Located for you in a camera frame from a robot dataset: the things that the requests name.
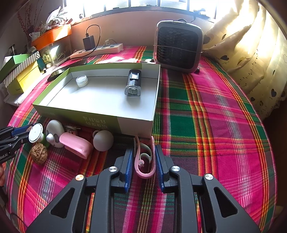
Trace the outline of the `green tissue box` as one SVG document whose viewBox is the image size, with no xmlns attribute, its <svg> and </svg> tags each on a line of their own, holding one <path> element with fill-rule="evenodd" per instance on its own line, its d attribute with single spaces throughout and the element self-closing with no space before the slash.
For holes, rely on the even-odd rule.
<svg viewBox="0 0 287 233">
<path fill-rule="evenodd" d="M 30 54 L 19 54 L 6 57 L 8 60 L 1 68 L 0 81 L 2 82 L 20 63 L 25 61 L 30 56 Z"/>
</svg>

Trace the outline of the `grey round ball gadget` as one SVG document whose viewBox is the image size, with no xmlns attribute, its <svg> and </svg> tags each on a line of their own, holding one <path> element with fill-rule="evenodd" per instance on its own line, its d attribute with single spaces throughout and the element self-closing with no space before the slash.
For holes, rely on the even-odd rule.
<svg viewBox="0 0 287 233">
<path fill-rule="evenodd" d="M 95 130 L 92 137 L 93 145 L 98 151 L 108 151 L 114 143 L 112 133 L 107 130 Z"/>
</svg>

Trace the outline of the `pink clip case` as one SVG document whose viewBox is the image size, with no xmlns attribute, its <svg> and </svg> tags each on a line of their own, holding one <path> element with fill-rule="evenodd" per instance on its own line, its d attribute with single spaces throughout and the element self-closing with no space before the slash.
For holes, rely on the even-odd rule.
<svg viewBox="0 0 287 233">
<path fill-rule="evenodd" d="M 93 145 L 89 141 L 68 132 L 60 136 L 59 142 L 64 145 L 65 149 L 82 159 L 87 159 L 93 150 Z"/>
</svg>

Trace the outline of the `white power strip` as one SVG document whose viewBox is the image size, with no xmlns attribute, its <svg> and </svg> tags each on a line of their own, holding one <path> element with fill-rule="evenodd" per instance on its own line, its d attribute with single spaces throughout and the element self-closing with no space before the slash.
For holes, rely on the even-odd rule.
<svg viewBox="0 0 287 233">
<path fill-rule="evenodd" d="M 83 49 L 83 50 L 76 51 L 73 54 L 71 54 L 70 59 L 104 55 L 104 54 L 113 54 L 113 53 L 121 52 L 123 49 L 124 47 L 122 43 L 112 44 L 109 46 L 99 46 L 96 49 L 91 49 L 89 51 L 86 51 Z"/>
</svg>

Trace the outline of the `striped cardboard box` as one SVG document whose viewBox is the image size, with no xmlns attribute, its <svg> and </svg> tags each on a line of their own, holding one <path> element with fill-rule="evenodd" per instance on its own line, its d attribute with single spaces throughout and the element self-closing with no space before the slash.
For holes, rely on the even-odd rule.
<svg viewBox="0 0 287 233">
<path fill-rule="evenodd" d="M 28 66 L 36 62 L 40 58 L 40 53 L 37 51 L 36 53 L 32 54 L 22 63 L 20 63 L 15 69 L 13 69 L 9 75 L 4 79 L 3 83 L 5 87 L 8 87 L 9 84 L 19 75 L 22 71 L 24 71 Z"/>
</svg>

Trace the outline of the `shallow green cardboard box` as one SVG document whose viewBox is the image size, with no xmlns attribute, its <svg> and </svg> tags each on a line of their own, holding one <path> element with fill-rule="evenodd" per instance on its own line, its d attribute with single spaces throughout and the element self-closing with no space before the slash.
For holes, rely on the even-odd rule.
<svg viewBox="0 0 287 233">
<path fill-rule="evenodd" d="M 141 71 L 141 95 L 124 94 L 129 71 Z M 161 67 L 146 63 L 106 63 L 67 69 L 33 102 L 41 116 L 112 133 L 148 138 L 152 134 Z M 76 78 L 89 82 L 78 87 Z"/>
</svg>

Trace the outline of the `cream heart-pattern curtain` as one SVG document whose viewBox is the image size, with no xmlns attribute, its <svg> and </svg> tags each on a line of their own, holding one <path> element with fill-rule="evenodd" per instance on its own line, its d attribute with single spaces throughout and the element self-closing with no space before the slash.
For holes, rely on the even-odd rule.
<svg viewBox="0 0 287 233">
<path fill-rule="evenodd" d="M 261 119 L 286 99 L 286 38 L 258 1 L 220 1 L 203 50 L 238 83 Z"/>
</svg>

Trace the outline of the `small clear cream jar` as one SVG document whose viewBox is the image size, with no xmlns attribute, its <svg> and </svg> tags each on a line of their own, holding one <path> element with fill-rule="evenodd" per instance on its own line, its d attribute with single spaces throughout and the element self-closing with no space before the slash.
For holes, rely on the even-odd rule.
<svg viewBox="0 0 287 233">
<path fill-rule="evenodd" d="M 89 80 L 86 75 L 81 75 L 76 78 L 76 84 L 78 87 L 84 87 L 88 84 Z"/>
</svg>

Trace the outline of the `yellow cardboard box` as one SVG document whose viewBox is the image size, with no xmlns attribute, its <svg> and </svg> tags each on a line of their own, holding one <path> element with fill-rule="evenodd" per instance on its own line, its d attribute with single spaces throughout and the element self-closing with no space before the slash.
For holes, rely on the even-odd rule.
<svg viewBox="0 0 287 233">
<path fill-rule="evenodd" d="M 19 73 L 6 87 L 10 95 L 24 93 L 41 76 L 37 61 Z"/>
</svg>

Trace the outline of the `pink earhook headphone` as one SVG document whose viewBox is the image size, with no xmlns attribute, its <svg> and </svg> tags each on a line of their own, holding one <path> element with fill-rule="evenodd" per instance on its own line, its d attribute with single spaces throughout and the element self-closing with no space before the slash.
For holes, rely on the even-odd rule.
<svg viewBox="0 0 287 233">
<path fill-rule="evenodd" d="M 139 137 L 134 138 L 134 169 L 142 179 L 150 179 L 156 171 L 155 143 L 153 136 L 150 137 L 150 144 L 140 142 Z"/>
</svg>

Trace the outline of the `white egg-shaped gadget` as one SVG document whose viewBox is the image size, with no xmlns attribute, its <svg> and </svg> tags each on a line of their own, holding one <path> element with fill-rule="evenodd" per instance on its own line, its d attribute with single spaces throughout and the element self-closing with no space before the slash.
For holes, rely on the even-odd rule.
<svg viewBox="0 0 287 233">
<path fill-rule="evenodd" d="M 51 120 L 46 127 L 46 140 L 56 148 L 62 148 L 64 145 L 60 142 L 60 136 L 65 132 L 62 124 L 58 120 Z"/>
</svg>

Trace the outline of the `small pink desk heater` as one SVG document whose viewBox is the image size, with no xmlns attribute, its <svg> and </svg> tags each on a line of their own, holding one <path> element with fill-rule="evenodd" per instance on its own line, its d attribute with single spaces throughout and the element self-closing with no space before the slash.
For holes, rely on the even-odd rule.
<svg viewBox="0 0 287 233">
<path fill-rule="evenodd" d="M 184 73 L 199 71 L 203 31 L 185 20 L 162 20 L 157 24 L 154 61 L 161 67 Z"/>
</svg>

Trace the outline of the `green thread spool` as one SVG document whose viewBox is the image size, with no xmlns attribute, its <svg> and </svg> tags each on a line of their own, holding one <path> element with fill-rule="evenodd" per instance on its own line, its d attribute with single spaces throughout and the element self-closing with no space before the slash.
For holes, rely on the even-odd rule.
<svg viewBox="0 0 287 233">
<path fill-rule="evenodd" d="M 28 139 L 29 142 L 32 144 L 41 143 L 47 148 L 50 145 L 50 143 L 46 140 L 46 134 L 41 123 L 33 125 L 33 127 L 29 131 Z"/>
</svg>

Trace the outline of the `brown walnut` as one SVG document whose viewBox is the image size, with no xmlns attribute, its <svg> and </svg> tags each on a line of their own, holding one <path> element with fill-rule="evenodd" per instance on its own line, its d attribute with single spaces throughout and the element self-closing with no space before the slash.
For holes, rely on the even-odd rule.
<svg viewBox="0 0 287 233">
<path fill-rule="evenodd" d="M 48 150 L 42 143 L 37 143 L 32 146 L 30 156 L 36 164 L 43 164 L 48 157 Z"/>
</svg>

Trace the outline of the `plaid tablecloth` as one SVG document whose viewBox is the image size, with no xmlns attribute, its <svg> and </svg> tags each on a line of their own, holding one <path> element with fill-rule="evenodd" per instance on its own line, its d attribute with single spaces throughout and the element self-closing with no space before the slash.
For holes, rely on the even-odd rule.
<svg viewBox="0 0 287 233">
<path fill-rule="evenodd" d="M 145 62 L 153 52 L 145 46 L 125 47 L 114 55 L 96 56 L 88 64 Z M 153 137 L 163 154 L 191 174 L 213 174 L 254 219 L 261 232 L 274 221 L 277 177 L 274 157 L 264 125 L 235 81 L 215 61 L 201 57 L 198 74 L 161 69 Z M 9 126 L 41 123 L 32 103 L 47 87 L 48 74 L 12 116 Z M 83 160 L 50 147 L 48 159 L 37 165 L 23 145 L 5 168 L 5 209 L 20 232 L 77 174 L 92 176 L 109 167 L 125 152 L 129 138 L 119 138 L 108 152 L 95 151 Z M 173 232 L 174 200 L 163 194 L 154 176 L 133 175 L 130 192 L 115 195 L 115 232 Z"/>
</svg>

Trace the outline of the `small green carton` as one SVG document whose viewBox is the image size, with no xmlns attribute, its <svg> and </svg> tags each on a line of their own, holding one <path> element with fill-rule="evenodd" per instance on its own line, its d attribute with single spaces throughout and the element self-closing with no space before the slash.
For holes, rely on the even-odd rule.
<svg viewBox="0 0 287 233">
<path fill-rule="evenodd" d="M 49 54 L 42 54 L 42 59 L 43 59 L 43 62 L 45 64 L 45 67 L 49 68 L 53 65 L 53 61 L 50 58 Z"/>
</svg>

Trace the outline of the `black bike light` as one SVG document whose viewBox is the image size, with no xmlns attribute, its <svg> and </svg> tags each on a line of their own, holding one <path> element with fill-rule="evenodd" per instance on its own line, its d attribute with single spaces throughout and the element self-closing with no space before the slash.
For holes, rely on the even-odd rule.
<svg viewBox="0 0 287 233">
<path fill-rule="evenodd" d="M 124 90 L 127 96 L 140 96 L 141 95 L 141 71 L 132 69 L 129 71 L 128 80 Z"/>
</svg>

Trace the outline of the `black smartphone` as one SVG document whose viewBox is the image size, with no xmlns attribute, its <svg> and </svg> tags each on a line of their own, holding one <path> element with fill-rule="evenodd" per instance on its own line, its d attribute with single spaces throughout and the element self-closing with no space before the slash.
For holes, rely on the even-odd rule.
<svg viewBox="0 0 287 233">
<path fill-rule="evenodd" d="M 72 63 L 70 65 L 67 65 L 65 67 L 62 68 L 58 68 L 57 70 L 53 71 L 51 73 L 51 75 L 48 77 L 47 82 L 52 82 L 53 80 L 55 80 L 58 76 L 60 76 L 63 72 L 65 72 L 67 69 L 71 68 L 71 67 L 75 67 L 75 66 L 82 66 L 85 65 L 87 62 L 87 58 L 84 58 L 80 61 L 77 61 L 75 63 Z"/>
</svg>

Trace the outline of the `orange plastic tray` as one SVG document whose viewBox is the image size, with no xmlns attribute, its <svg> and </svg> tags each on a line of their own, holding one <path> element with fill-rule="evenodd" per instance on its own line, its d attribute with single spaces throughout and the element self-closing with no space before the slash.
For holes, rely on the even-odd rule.
<svg viewBox="0 0 287 233">
<path fill-rule="evenodd" d="M 37 39 L 31 42 L 31 46 L 35 47 L 38 51 L 42 50 L 46 46 L 58 41 L 66 36 L 72 34 L 72 26 L 71 24 L 66 24 L 58 28 L 54 28 L 46 31 Z"/>
</svg>

